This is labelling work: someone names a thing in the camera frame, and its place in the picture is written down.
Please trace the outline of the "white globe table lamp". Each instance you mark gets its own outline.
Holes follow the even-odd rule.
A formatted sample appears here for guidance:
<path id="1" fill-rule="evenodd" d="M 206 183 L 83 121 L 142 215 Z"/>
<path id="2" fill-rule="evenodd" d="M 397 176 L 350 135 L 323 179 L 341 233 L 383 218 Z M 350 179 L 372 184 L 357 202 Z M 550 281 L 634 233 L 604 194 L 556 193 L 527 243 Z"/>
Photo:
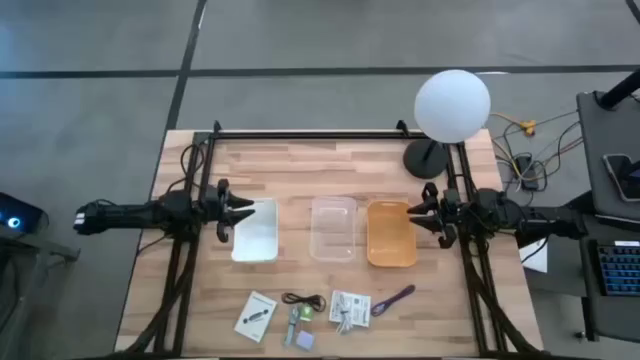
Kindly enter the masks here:
<path id="1" fill-rule="evenodd" d="M 488 87 L 477 75 L 453 69 L 431 76 L 414 100 L 414 120 L 425 137 L 406 147 L 405 169 L 420 179 L 439 176 L 449 163 L 446 147 L 475 136 L 490 111 Z"/>

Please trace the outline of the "black keyboard with blue keys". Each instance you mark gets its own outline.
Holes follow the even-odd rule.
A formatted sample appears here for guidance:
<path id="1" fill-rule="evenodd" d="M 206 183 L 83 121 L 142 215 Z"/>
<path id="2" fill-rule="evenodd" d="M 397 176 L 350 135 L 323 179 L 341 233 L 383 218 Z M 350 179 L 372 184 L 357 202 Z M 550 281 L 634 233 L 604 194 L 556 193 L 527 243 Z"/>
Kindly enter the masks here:
<path id="1" fill-rule="evenodd" d="M 640 297 L 640 241 L 598 242 L 596 258 L 605 296 Z"/>

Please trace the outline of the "dark grey desk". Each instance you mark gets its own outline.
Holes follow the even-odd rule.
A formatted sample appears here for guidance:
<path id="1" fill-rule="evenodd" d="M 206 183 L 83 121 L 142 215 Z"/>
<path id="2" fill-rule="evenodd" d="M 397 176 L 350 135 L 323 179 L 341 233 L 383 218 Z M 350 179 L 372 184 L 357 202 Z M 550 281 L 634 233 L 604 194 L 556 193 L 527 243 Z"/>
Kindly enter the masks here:
<path id="1" fill-rule="evenodd" d="M 593 92 L 579 93 L 576 102 L 596 214 L 640 223 L 640 201 L 622 199 L 603 160 L 610 154 L 640 160 L 640 102 L 627 97 L 613 110 L 606 110 Z"/>

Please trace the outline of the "bagged acer leaflet pack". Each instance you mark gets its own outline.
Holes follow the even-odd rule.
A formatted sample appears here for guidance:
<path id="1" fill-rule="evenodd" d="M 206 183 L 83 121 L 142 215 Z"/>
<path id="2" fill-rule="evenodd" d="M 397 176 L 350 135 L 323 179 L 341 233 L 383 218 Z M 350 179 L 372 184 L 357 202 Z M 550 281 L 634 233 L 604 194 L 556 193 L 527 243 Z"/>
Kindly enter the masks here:
<path id="1" fill-rule="evenodd" d="M 331 296 L 329 321 L 337 323 L 336 332 L 346 334 L 354 327 L 370 327 L 371 297 L 339 290 Z"/>

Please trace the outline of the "white plastic bin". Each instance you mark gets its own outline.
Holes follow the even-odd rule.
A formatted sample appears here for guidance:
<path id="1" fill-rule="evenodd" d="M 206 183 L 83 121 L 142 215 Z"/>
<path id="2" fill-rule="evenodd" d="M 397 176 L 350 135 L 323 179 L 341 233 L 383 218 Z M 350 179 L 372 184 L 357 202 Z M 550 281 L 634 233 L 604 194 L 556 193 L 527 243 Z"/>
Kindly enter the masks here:
<path id="1" fill-rule="evenodd" d="M 277 202 L 272 198 L 256 199 L 247 210 L 254 213 L 235 226 L 232 260 L 239 263 L 275 262 L 279 250 Z"/>

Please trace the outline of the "black aluminium rig frame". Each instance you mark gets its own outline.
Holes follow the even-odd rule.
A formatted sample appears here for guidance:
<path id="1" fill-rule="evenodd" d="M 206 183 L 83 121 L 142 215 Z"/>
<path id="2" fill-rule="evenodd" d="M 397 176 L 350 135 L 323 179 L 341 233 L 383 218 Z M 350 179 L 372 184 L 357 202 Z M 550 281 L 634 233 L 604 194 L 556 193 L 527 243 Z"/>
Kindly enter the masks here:
<path id="1" fill-rule="evenodd" d="M 315 357 L 401 358 L 478 355 L 459 242 L 440 249 L 438 235 L 415 227 L 417 261 L 407 268 L 379 268 L 368 263 L 367 210 L 376 200 L 420 202 L 424 181 L 410 176 L 402 164 L 409 140 L 397 130 L 306 132 L 224 130 L 226 138 L 213 150 L 212 182 L 229 179 L 232 191 L 245 198 L 273 198 L 278 202 L 279 250 L 276 261 L 235 263 L 232 241 L 222 244 L 215 225 L 207 226 L 196 252 L 195 274 L 184 338 L 177 357 Z M 320 196 L 354 199 L 355 258 L 348 262 L 322 262 L 311 256 L 312 200 Z M 490 241 L 489 257 L 499 302 L 526 339 L 542 348 L 531 296 L 510 236 Z M 165 240 L 148 248 L 135 261 L 129 293 L 114 350 L 132 345 L 160 306 L 171 245 Z M 369 328 L 335 332 L 328 312 L 300 324 L 314 336 L 311 351 L 295 343 L 284 346 L 287 306 L 283 292 L 322 294 L 333 290 L 369 295 L 372 302 L 390 297 L 409 284 L 416 292 L 385 314 L 373 318 Z M 260 343 L 243 337 L 234 326 L 250 293 L 279 304 Z"/>

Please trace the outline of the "white paper sheet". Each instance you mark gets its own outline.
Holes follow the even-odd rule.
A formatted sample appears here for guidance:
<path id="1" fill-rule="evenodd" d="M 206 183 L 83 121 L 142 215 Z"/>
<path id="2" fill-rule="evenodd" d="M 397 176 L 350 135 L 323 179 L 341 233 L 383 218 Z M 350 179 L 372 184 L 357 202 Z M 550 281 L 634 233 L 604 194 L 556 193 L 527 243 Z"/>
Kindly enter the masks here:
<path id="1" fill-rule="evenodd" d="M 548 239 L 543 238 L 519 249 L 521 263 L 526 269 L 548 272 Z"/>

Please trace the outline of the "black device with blue light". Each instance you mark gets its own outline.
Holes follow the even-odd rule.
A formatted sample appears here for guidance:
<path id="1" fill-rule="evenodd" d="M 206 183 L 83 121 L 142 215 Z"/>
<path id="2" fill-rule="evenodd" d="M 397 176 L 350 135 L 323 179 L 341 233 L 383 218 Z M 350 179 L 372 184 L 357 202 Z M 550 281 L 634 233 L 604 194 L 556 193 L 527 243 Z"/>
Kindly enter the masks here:
<path id="1" fill-rule="evenodd" d="M 0 225 L 22 233 L 35 233 L 44 211 L 0 192 Z"/>

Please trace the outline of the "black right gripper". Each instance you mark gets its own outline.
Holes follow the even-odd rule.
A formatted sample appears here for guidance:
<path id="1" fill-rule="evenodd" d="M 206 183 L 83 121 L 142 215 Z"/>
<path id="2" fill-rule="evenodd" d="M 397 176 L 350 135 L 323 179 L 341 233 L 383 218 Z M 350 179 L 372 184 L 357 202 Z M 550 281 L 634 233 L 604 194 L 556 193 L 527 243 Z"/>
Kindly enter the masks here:
<path id="1" fill-rule="evenodd" d="M 447 188 L 443 197 L 438 198 L 438 189 L 433 182 L 427 182 L 423 188 L 423 202 L 407 210 L 408 214 L 432 215 L 411 217 L 410 221 L 433 233 L 439 232 L 438 243 L 441 249 L 449 249 L 457 240 L 456 223 L 459 213 L 460 194 L 456 188 Z"/>

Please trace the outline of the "orange plastic bin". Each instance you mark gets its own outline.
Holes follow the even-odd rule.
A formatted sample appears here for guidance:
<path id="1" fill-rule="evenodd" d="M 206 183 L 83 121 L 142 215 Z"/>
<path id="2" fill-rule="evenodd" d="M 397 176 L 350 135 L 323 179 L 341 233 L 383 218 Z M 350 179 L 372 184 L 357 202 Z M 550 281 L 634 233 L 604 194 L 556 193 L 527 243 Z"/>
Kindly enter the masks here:
<path id="1" fill-rule="evenodd" d="M 367 208 L 367 260 L 376 267 L 407 268 L 417 261 L 416 233 L 398 201 L 374 201 Z"/>

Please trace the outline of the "black power adapter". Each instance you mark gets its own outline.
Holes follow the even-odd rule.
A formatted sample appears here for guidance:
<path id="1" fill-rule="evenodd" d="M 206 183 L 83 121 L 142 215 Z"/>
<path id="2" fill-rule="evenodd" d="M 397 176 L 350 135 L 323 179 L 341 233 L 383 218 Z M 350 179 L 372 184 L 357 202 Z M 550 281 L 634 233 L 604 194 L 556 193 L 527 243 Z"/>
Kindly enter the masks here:
<path id="1" fill-rule="evenodd" d="M 527 191 L 537 191 L 539 180 L 537 179 L 531 155 L 518 155 L 515 158 L 516 168 L 522 175 L 521 188 Z"/>

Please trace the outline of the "clear plastic bin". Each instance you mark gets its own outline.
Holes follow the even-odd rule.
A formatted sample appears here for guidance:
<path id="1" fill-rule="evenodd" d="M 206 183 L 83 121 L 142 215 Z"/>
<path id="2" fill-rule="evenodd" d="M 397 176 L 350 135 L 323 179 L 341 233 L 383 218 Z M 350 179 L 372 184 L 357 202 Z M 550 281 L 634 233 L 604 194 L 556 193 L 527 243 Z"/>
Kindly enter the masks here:
<path id="1" fill-rule="evenodd" d="M 349 197 L 316 197 L 311 203 L 312 258 L 346 263 L 355 258 L 357 203 Z"/>

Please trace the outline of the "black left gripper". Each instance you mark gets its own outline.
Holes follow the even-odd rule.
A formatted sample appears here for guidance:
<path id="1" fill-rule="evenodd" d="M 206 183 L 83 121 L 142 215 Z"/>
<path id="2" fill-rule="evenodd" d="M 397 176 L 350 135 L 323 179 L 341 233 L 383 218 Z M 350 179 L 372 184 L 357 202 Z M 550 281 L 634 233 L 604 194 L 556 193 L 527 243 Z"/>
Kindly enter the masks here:
<path id="1" fill-rule="evenodd" d="M 219 180 L 216 186 L 207 187 L 207 218 L 216 223 L 216 235 L 222 243 L 227 243 L 229 240 L 227 227 L 234 227 L 255 213 L 254 209 L 238 209 L 248 208 L 253 204 L 254 201 L 251 199 L 230 193 L 227 179 Z"/>

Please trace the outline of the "black slanted pole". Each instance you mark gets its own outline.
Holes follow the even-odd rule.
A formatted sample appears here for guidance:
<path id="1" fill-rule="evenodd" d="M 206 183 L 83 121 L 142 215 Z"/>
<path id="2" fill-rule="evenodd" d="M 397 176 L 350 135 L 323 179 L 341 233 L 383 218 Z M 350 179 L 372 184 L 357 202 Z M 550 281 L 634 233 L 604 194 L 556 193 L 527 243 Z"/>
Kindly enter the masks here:
<path id="1" fill-rule="evenodd" d="M 597 96 L 596 102 L 601 108 L 612 110 L 638 89 L 640 89 L 640 68 L 629 74 L 609 91 Z"/>

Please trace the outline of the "grey side stand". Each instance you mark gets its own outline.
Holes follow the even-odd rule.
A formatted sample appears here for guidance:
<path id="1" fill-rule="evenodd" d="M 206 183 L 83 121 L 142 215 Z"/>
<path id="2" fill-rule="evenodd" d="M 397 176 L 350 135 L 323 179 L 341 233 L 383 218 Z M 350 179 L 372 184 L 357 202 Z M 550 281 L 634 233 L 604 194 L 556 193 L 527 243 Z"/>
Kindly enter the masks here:
<path id="1" fill-rule="evenodd" d="M 63 264 L 72 263 L 78 260 L 81 250 L 50 240 L 36 240 L 23 234 L 11 239 L 0 237 L 0 251 L 8 254 L 8 264 L 13 256 L 28 255 L 34 261 L 26 280 L 22 280 L 19 272 L 16 272 L 17 281 L 12 285 L 16 294 L 15 302 L 7 316 L 0 321 L 0 360 L 12 360 L 13 355 L 18 352 L 20 338 L 24 334 L 34 300 L 51 268 L 49 259 L 59 257 Z"/>

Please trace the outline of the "white packet with pen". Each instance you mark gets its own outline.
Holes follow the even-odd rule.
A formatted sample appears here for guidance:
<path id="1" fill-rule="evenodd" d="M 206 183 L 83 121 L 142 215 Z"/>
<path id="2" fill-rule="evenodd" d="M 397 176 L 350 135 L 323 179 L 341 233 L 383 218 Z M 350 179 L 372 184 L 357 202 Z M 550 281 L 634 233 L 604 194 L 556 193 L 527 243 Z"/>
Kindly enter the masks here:
<path id="1" fill-rule="evenodd" d="M 252 291 L 234 326 L 234 331 L 260 343 L 277 307 L 277 301 Z"/>

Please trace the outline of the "smartphone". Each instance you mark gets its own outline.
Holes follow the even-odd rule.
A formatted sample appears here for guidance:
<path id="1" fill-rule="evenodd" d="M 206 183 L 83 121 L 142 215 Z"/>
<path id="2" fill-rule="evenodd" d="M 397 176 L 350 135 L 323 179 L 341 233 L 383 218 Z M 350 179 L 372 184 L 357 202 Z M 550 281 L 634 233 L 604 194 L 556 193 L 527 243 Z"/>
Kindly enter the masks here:
<path id="1" fill-rule="evenodd" d="M 633 162 L 626 154 L 605 154 L 603 162 L 620 198 L 640 202 L 640 160 Z"/>

